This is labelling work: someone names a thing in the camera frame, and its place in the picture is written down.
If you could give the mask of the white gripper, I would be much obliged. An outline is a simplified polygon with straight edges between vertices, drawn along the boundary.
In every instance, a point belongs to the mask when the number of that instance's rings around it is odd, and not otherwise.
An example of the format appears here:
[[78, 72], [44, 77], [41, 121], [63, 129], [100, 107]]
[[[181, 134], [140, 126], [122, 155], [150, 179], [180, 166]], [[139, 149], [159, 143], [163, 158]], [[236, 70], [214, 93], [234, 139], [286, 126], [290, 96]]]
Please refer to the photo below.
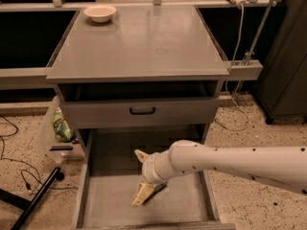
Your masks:
[[175, 176], [175, 170], [169, 159], [169, 152], [155, 152], [147, 154], [136, 149], [134, 151], [139, 162], [142, 163], [142, 175], [147, 182], [139, 182], [131, 205], [142, 205], [154, 192], [154, 185], [166, 183]]

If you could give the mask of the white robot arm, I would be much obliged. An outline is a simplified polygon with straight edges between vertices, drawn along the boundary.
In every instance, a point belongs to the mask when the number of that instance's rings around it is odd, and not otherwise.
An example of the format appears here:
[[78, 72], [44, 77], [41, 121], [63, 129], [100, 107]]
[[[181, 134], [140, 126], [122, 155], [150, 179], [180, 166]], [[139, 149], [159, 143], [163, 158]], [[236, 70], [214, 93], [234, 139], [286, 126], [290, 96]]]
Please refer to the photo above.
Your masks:
[[170, 179], [202, 171], [227, 173], [297, 194], [307, 192], [306, 147], [212, 148], [179, 140], [162, 152], [134, 153], [142, 164], [143, 180], [133, 206], [142, 205]]

